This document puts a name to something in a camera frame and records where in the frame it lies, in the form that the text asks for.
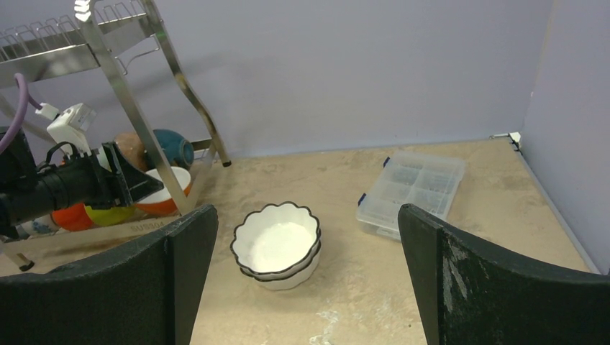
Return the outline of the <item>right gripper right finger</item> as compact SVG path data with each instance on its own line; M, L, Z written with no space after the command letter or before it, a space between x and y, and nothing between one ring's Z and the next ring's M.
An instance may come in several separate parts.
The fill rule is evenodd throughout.
M607 344L609 277L549 264L412 203L401 244L428 344Z

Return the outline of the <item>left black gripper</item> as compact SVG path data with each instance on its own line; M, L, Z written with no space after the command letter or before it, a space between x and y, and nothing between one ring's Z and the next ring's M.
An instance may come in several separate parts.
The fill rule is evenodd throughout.
M88 200L92 209L127 207L162 190L164 184L133 166L116 142L105 142L91 153L96 194Z

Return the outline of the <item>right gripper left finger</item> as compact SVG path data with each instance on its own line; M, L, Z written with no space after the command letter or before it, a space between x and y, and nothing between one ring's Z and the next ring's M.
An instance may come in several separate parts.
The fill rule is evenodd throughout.
M219 228L205 205L45 274L1 279L3 344L189 344Z

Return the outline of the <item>orange bowl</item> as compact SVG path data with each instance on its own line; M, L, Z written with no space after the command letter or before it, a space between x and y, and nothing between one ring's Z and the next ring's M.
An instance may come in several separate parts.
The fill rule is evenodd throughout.
M173 174L186 196L189 195L192 185L192 177L187 169L172 166ZM141 211L154 216L168 216L178 210L166 187L135 204Z

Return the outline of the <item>lime green bowl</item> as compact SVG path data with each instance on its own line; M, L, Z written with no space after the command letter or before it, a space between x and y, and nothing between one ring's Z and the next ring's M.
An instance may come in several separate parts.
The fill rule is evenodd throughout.
M135 213L134 206L113 207L109 209L94 209L85 206L85 212L91 221L97 226L113 226L126 221Z

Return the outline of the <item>white fluted bowl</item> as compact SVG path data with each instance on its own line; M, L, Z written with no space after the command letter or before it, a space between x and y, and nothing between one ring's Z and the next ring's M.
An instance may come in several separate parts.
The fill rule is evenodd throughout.
M320 221L311 209L285 201L246 215L229 248L246 275L271 281L305 268L321 242Z
M299 271L297 271L285 278L264 280L264 279L255 277L253 275L247 274L246 271L244 271L243 269L240 269L240 272L243 275L245 275L246 277L250 277L250 278L254 279L257 282L257 284L259 284L259 286L266 288L268 290L274 290L274 291L290 290L290 289L295 288L296 286L300 285L301 283L305 282L306 280L308 280L311 277L311 275L313 274L315 269L318 267L321 250L322 250L322 243L320 242L317 245L317 248L314 252L314 256L307 262L307 265L304 268L300 269Z

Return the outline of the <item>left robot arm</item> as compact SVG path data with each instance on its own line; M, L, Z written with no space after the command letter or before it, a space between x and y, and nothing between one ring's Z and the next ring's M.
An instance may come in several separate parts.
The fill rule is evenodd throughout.
M1 235L15 239L17 226L79 203L93 209L131 206L164 188L163 182L138 170L114 142L90 153L65 155L52 164L61 142L36 164L27 138L19 130L1 153Z

